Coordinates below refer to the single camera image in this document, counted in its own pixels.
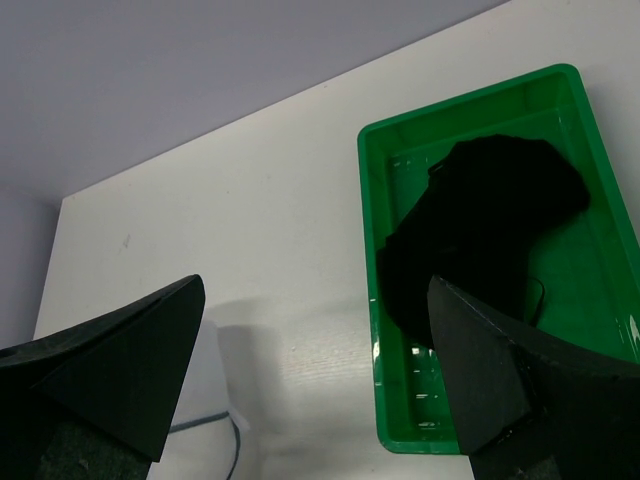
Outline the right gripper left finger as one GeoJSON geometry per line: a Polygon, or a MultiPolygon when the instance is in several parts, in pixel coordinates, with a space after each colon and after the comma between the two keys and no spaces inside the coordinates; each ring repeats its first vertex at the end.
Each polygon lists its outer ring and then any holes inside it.
{"type": "Polygon", "coordinates": [[[1,351],[4,479],[144,479],[160,460],[201,325],[190,275],[1,351]]]}

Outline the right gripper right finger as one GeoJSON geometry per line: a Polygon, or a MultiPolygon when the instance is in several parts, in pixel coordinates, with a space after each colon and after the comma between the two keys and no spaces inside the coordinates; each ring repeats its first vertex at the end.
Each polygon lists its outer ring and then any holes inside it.
{"type": "Polygon", "coordinates": [[[516,321],[439,277],[428,302],[475,478],[638,478],[638,364],[516,321]]]}

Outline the white mesh laundry bag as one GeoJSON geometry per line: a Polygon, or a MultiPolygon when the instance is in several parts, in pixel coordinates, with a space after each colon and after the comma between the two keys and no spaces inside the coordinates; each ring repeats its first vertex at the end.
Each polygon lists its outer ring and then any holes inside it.
{"type": "Polygon", "coordinates": [[[243,395],[252,388],[249,337],[205,319],[154,479],[253,479],[255,441],[243,395]]]}

